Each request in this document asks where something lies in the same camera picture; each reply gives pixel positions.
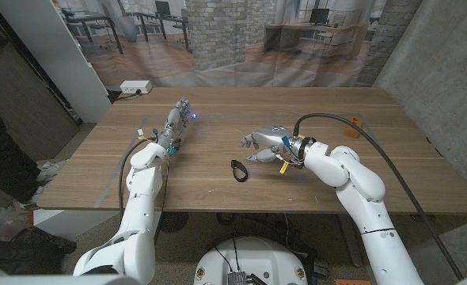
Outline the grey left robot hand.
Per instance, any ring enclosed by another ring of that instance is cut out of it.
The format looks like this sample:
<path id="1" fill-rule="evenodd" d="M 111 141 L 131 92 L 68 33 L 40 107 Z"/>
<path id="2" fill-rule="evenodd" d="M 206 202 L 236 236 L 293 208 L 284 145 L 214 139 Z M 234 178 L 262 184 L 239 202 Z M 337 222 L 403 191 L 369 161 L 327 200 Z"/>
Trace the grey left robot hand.
<path id="1" fill-rule="evenodd" d="M 170 110 L 157 144 L 163 146 L 172 155 L 180 149 L 182 137 L 188 125 L 196 118 L 189 101 L 182 97 Z"/>

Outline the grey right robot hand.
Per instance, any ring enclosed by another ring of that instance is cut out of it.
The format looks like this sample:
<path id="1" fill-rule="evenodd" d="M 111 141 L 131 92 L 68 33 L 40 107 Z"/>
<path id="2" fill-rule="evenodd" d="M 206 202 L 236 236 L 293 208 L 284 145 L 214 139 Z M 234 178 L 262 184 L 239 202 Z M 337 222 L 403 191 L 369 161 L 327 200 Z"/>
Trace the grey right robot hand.
<path id="1" fill-rule="evenodd" d="M 285 127 L 268 125 L 246 135 L 241 140 L 241 146 L 249 148 L 254 145 L 256 150 L 260 144 L 267 145 L 268 148 L 247 157 L 251 162 L 272 162 L 276 158 L 283 160 L 281 153 L 289 152 L 289 148 L 284 144 L 283 137 L 290 138 L 292 133 Z"/>

